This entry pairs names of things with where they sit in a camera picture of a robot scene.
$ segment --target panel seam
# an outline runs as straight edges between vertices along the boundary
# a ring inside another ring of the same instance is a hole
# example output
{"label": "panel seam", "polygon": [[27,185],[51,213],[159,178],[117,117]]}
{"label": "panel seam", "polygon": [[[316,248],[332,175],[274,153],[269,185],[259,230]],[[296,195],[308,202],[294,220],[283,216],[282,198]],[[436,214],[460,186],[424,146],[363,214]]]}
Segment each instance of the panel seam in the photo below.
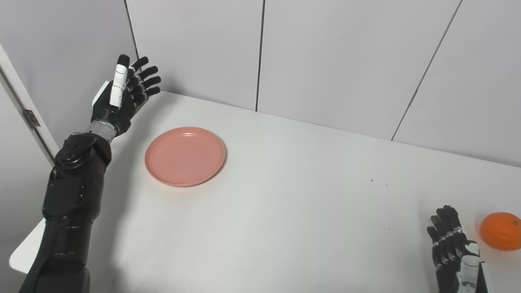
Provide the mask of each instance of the panel seam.
{"label": "panel seam", "polygon": [[260,42],[259,42],[259,64],[258,64],[258,72],[257,72],[257,93],[256,93],[256,97],[255,97],[255,111],[258,112],[258,107],[259,107],[259,88],[261,86],[260,82],[261,82],[261,62],[262,62],[262,42],[263,42],[263,38],[264,38],[264,11],[265,11],[265,7],[266,7],[266,0],[263,0],[262,1],[262,17],[261,17],[261,21],[260,21]]}
{"label": "panel seam", "polygon": [[445,39],[445,36],[447,35],[447,32],[449,31],[449,28],[451,27],[452,21],[454,20],[454,17],[456,17],[456,14],[457,14],[458,10],[460,9],[460,6],[461,6],[462,2],[463,2],[463,0],[460,0],[460,2],[458,3],[458,5],[456,7],[456,10],[454,11],[454,13],[453,13],[453,15],[451,17],[451,20],[449,21],[449,24],[447,25],[447,28],[445,28],[445,31],[443,32],[443,35],[441,36],[441,40],[438,43],[438,46],[436,47],[436,50],[434,50],[434,54],[430,58],[429,64],[427,65],[427,68],[425,68],[425,71],[424,71],[423,75],[421,76],[420,82],[418,83],[418,86],[416,87],[416,90],[414,91],[413,96],[412,96],[411,100],[409,101],[409,104],[407,105],[407,108],[405,109],[405,112],[402,115],[402,119],[400,119],[400,122],[398,123],[398,126],[396,127],[396,130],[394,131],[394,134],[393,134],[393,136],[391,138],[391,141],[394,141],[394,137],[398,133],[398,129],[400,128],[400,126],[402,126],[403,119],[405,118],[405,115],[407,114],[407,112],[409,111],[409,108],[413,104],[414,98],[416,97],[416,94],[418,93],[418,90],[419,90],[419,88],[421,86],[421,83],[423,82],[423,80],[425,78],[425,75],[427,74],[427,71],[429,71],[430,65],[432,64],[432,61],[434,60],[434,58],[436,56],[436,53],[438,52],[438,49],[440,48],[441,43],[443,42],[443,39]]}

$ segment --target door frame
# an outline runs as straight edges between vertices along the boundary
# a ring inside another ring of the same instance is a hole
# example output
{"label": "door frame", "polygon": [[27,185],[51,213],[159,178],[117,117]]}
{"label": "door frame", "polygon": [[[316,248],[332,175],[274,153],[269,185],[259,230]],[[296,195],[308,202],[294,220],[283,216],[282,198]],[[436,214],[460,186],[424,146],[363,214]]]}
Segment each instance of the door frame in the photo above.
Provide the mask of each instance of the door frame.
{"label": "door frame", "polygon": [[[15,105],[18,114],[20,114],[22,119],[26,122],[27,127],[33,134],[34,139],[38,143],[38,146],[44,153],[45,157],[51,164],[53,164],[54,157],[56,156],[59,147],[52,137],[51,132],[45,125],[42,116],[34,105],[31,96],[23,85],[22,80],[16,73],[16,70],[9,60],[9,57],[2,47],[2,44],[0,44],[0,83],[5,88],[7,95],[11,98],[11,101]],[[27,110],[32,111],[32,114],[38,121],[39,126],[33,126],[28,122],[26,115],[24,115],[24,113],[27,113]]]}

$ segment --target robotic forearm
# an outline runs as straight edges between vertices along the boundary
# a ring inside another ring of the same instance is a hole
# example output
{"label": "robotic forearm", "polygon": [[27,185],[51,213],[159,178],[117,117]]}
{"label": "robotic forearm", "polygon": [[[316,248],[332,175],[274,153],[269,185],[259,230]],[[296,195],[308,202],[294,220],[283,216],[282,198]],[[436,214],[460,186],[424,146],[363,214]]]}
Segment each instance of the robotic forearm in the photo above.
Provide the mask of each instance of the robotic forearm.
{"label": "robotic forearm", "polygon": [[[20,293],[90,291],[85,266],[92,223],[101,209],[105,170],[111,161],[110,143],[129,129],[130,119],[148,98],[160,92],[159,87],[148,89],[161,81],[159,76],[145,80],[158,72],[157,67],[136,74],[148,58],[140,58],[130,67],[128,60],[128,56],[120,56],[115,81],[95,98],[87,131],[69,136],[54,159],[43,203],[44,235]],[[128,70],[118,76],[121,66]]]}

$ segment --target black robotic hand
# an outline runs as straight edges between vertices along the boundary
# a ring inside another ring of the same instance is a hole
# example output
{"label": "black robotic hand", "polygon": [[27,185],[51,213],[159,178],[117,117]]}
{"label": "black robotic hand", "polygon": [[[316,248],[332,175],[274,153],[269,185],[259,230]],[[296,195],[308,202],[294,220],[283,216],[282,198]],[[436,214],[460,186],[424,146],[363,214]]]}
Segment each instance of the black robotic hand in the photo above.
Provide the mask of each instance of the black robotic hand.
{"label": "black robotic hand", "polygon": [[91,122],[101,121],[114,126],[116,136],[127,132],[132,117],[152,95],[161,91],[159,87],[152,87],[161,82],[161,77],[150,77],[158,72],[157,66],[138,73],[148,64],[147,57],[139,58],[131,66],[129,64],[130,58],[127,55],[119,56],[114,80],[107,84],[92,106]]}
{"label": "black robotic hand", "polygon": [[455,208],[446,205],[431,217],[432,259],[440,293],[488,292],[476,242],[468,240]]}

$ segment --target orange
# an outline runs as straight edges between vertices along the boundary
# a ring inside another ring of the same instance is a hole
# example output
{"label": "orange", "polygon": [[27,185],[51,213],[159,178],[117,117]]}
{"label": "orange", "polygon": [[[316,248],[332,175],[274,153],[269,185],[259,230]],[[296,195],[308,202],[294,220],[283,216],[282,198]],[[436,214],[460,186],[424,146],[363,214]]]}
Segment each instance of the orange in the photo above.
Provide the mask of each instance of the orange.
{"label": "orange", "polygon": [[493,213],[481,223],[481,237],[499,250],[521,248],[521,219],[510,213]]}

